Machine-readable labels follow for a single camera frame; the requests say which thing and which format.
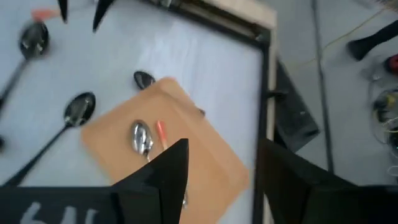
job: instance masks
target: white table surface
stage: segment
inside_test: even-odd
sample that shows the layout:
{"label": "white table surface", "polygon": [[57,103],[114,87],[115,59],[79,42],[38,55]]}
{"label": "white table surface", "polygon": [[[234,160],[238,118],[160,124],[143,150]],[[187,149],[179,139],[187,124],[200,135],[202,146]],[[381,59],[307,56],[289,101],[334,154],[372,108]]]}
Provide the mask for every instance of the white table surface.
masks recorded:
{"label": "white table surface", "polygon": [[[73,2],[72,8],[84,5]],[[56,1],[0,2],[0,86],[22,60],[17,38],[37,7]],[[227,36],[137,1],[116,2],[96,34],[95,7],[74,10],[68,24],[47,21],[50,52],[25,70],[0,118],[7,146],[0,154],[5,182],[63,126],[64,108],[84,91],[96,95],[93,119],[137,94],[132,74],[175,77],[250,170],[251,185],[220,223],[249,223],[252,210],[259,78],[262,54]],[[67,131],[42,158],[24,186],[104,186],[109,180],[80,140]]]}

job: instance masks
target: metal spoon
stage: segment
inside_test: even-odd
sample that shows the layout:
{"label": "metal spoon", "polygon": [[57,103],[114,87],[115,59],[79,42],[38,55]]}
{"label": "metal spoon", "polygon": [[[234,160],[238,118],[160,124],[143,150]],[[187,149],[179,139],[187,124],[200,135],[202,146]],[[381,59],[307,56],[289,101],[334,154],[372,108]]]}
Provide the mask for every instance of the metal spoon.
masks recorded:
{"label": "metal spoon", "polygon": [[91,92],[82,93],[74,98],[66,107],[64,113],[64,127],[29,161],[18,173],[9,179],[5,186],[18,186],[36,165],[40,158],[50,149],[50,146],[67,129],[84,125],[93,114],[95,109],[95,95]]}
{"label": "metal spoon", "polygon": [[143,90],[156,82],[152,75],[149,75],[143,71],[134,72],[134,80],[136,81],[136,84],[140,90]]}
{"label": "metal spoon", "polygon": [[131,126],[132,148],[150,162],[149,152],[154,142],[148,125],[143,120],[135,120]]}
{"label": "metal spoon", "polygon": [[11,75],[8,84],[2,91],[0,96],[0,110],[4,106],[11,90],[15,87],[18,79],[21,77],[22,71],[26,68],[28,62],[35,57],[43,55],[49,46],[49,32],[43,22],[35,22],[29,24],[22,30],[19,39],[19,49],[24,55],[14,73]]}

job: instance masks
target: wire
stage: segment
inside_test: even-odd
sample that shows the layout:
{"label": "wire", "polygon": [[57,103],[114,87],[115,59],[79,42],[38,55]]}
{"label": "wire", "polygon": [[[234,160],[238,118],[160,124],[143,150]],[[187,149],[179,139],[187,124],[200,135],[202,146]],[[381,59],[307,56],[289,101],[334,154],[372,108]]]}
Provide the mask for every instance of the wire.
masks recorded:
{"label": "wire", "polygon": [[312,0],[311,2],[312,12],[313,12],[313,21],[315,24],[315,43],[317,49],[317,68],[319,75],[319,87],[321,92],[321,103],[322,103],[322,115],[323,115],[323,126],[325,128],[325,145],[326,145],[326,160],[328,164],[328,170],[332,174],[335,173],[335,165],[333,163],[333,153],[332,153],[332,142],[331,142],[331,133],[330,133],[330,125],[329,125],[329,110],[328,110],[328,101],[326,96],[326,85],[325,85],[325,76],[323,74],[322,69],[322,48],[321,48],[321,35],[319,28],[319,11],[318,11],[318,1]]}
{"label": "wire", "polygon": [[373,103],[373,85],[376,82],[376,80],[372,80],[369,82],[368,85],[368,105],[372,106]]}
{"label": "wire", "polygon": [[377,111],[371,111],[371,115],[370,115],[370,125],[371,125],[371,131],[372,131],[372,135],[373,137],[376,139],[376,141],[378,141],[381,144],[387,144],[387,142],[381,140],[379,138],[379,136],[377,136],[377,134],[375,133],[375,126],[374,126],[374,122],[377,121],[377,116],[376,116]]}
{"label": "wire", "polygon": [[384,122],[382,125],[383,125],[383,126],[385,126],[385,125],[387,125],[387,124],[391,123],[391,121],[395,121],[395,120],[397,120],[397,119],[398,119],[398,117],[395,117],[395,118],[389,119],[388,121]]}
{"label": "wire", "polygon": [[[332,40],[331,42],[329,42],[328,44],[326,44],[326,46],[324,46],[322,48],[322,53],[324,53],[327,48],[329,48],[331,45],[335,44],[336,42],[338,42],[339,40],[348,37],[349,35],[351,35],[353,32],[357,31],[358,29],[360,29],[362,26],[366,25],[368,22],[370,22],[371,20],[373,20],[375,17],[377,17],[378,15],[380,15],[380,13],[382,13],[383,11],[385,11],[386,8],[383,8],[381,10],[379,10],[377,13],[373,14],[373,16],[369,17],[368,19],[366,19],[364,22],[362,22],[360,25],[356,26],[354,29],[350,30],[349,32],[347,32],[346,34],[343,34],[341,36],[339,36],[338,38]],[[303,66],[306,66],[312,62],[314,62],[317,58],[311,58],[310,60],[307,60],[306,62],[300,63],[296,66],[287,66],[288,70],[292,71],[292,70],[296,70],[299,69]]]}
{"label": "wire", "polygon": [[387,9],[393,10],[395,12],[398,11],[396,2],[397,0],[375,0],[377,3],[384,5]]}
{"label": "wire", "polygon": [[384,132],[387,132],[387,133],[398,133],[398,131],[391,131],[391,130],[388,130],[388,129],[385,129]]}
{"label": "wire", "polygon": [[[392,150],[390,150],[390,153],[391,153],[392,156],[394,156],[396,159],[398,159],[398,157],[393,153]],[[391,169],[393,169],[393,168],[398,168],[398,166],[390,166],[387,169],[387,174],[390,175],[390,176],[393,176],[393,177],[398,177],[398,174],[391,174]]]}

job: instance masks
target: silver spoon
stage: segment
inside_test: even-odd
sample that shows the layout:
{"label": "silver spoon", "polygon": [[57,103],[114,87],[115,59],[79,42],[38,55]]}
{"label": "silver spoon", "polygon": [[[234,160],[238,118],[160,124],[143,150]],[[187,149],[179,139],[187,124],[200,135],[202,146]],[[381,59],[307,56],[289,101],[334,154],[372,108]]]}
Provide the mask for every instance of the silver spoon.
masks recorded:
{"label": "silver spoon", "polygon": [[[24,59],[19,63],[14,73],[11,75],[10,80],[4,87],[0,95],[0,112],[4,109],[11,91],[15,89],[22,72],[27,64],[33,58],[43,55],[50,42],[50,35],[47,27],[43,22],[34,22],[24,27],[21,37],[19,38],[19,49],[24,56]],[[4,145],[4,139],[0,137],[0,148]]]}
{"label": "silver spoon", "polygon": [[131,126],[132,147],[140,155],[146,157],[150,162],[149,152],[152,150],[154,142],[148,125],[143,120],[135,120]]}

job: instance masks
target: gray floor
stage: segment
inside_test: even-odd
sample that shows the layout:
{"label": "gray floor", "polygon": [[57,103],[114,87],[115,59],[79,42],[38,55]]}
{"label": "gray floor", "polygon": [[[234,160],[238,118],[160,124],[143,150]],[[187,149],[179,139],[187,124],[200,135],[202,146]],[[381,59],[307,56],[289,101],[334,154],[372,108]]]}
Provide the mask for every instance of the gray floor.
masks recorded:
{"label": "gray floor", "polygon": [[[311,0],[266,1],[278,12],[280,57],[323,129],[317,67],[315,61],[311,61],[315,57]],[[381,9],[375,4],[366,7],[359,4],[361,1],[364,0],[319,0],[322,46],[355,29]],[[375,57],[386,58],[398,53],[398,39],[378,46],[362,62],[355,62],[349,57],[345,44],[349,40],[373,34],[396,19],[396,13],[383,11],[323,52],[335,172],[359,185],[395,184],[395,179],[386,172],[393,164],[389,150],[371,134],[366,93],[368,83],[360,73]],[[298,154],[326,168],[323,133],[299,150]]]}

